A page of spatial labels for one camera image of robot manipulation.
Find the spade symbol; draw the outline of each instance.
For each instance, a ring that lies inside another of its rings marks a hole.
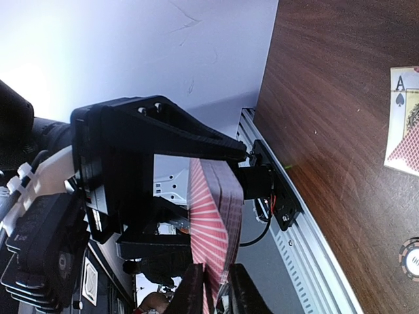
[[[397,96],[397,98],[395,99],[395,103],[399,105],[399,107],[401,107],[402,105],[405,104],[405,98],[403,97],[402,94],[399,94]]]

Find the black mounting plate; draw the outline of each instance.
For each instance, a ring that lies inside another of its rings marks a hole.
[[[302,211],[301,204],[261,140],[254,142],[252,151],[250,166],[268,166],[272,170],[276,196],[274,215],[281,230],[286,231]]]

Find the white backdrop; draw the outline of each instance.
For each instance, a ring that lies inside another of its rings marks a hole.
[[[233,136],[240,108],[256,104],[277,4],[1,0],[0,79],[44,118],[161,94]]]

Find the brown wooden surface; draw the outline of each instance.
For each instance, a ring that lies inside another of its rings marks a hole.
[[[419,0],[280,0],[255,123],[366,313],[419,313],[419,178],[383,166],[390,67],[418,64]]]

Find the gray floor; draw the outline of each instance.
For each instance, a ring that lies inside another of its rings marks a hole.
[[[255,239],[265,227],[256,221],[252,208],[253,202],[247,201],[243,210],[241,242]],[[246,267],[273,313],[304,313],[270,232],[260,242],[240,248],[236,262]]]

